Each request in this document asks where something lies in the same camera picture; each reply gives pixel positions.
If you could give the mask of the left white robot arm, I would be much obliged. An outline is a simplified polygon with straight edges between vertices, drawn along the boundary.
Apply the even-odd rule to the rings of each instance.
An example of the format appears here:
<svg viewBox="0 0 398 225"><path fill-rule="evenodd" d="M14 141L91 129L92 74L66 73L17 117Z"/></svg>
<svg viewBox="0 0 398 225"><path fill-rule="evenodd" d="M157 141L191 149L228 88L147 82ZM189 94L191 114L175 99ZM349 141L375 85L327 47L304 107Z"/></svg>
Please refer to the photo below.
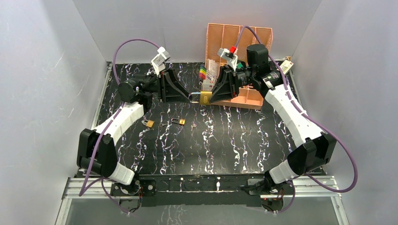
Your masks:
<svg viewBox="0 0 398 225"><path fill-rule="evenodd" d="M77 166L119 184L129 195L140 190L136 173L123 166L115 146L122 135L151 108L153 94L162 103L188 103L189 92L173 69L159 74L134 75L118 85L123 105L94 129L84 129L79 136Z"/></svg>

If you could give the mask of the brass padlock with keys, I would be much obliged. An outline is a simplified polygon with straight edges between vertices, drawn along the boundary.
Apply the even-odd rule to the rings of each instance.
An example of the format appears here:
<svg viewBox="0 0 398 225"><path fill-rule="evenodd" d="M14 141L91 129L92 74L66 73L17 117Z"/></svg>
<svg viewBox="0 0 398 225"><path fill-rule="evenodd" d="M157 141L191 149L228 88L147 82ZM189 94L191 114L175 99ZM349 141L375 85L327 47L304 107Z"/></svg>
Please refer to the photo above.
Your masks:
<svg viewBox="0 0 398 225"><path fill-rule="evenodd" d="M154 126L154 121L153 120L143 120L142 124L148 128L152 128Z"/></svg>

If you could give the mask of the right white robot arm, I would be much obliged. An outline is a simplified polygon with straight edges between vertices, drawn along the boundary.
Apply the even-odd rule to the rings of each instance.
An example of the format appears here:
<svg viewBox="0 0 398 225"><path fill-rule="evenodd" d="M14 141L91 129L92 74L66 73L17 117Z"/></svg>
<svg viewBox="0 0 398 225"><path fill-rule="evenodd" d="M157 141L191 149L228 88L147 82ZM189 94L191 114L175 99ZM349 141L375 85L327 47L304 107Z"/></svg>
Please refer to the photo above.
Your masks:
<svg viewBox="0 0 398 225"><path fill-rule="evenodd" d="M209 102L233 99L241 87L251 85L278 113L296 149L286 160L266 171L263 180L240 187L248 194L256 191L277 194L289 180L327 164L337 141L304 117L305 112L287 86L282 69L272 69L264 44L247 46L247 61L241 67L235 51L235 47L219 49L217 54L227 64L220 67Z"/></svg>

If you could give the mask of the brass long-shackle padlock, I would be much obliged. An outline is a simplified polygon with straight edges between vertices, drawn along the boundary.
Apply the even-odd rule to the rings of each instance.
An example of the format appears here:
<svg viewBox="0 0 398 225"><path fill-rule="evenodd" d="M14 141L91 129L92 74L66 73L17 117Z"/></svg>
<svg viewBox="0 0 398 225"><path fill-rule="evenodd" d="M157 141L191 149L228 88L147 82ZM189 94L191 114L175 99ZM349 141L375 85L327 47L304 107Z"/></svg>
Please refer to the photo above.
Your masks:
<svg viewBox="0 0 398 225"><path fill-rule="evenodd" d="M172 118L171 122L173 124L178 124L178 125L181 125L181 126L185 125L185 119Z"/></svg>

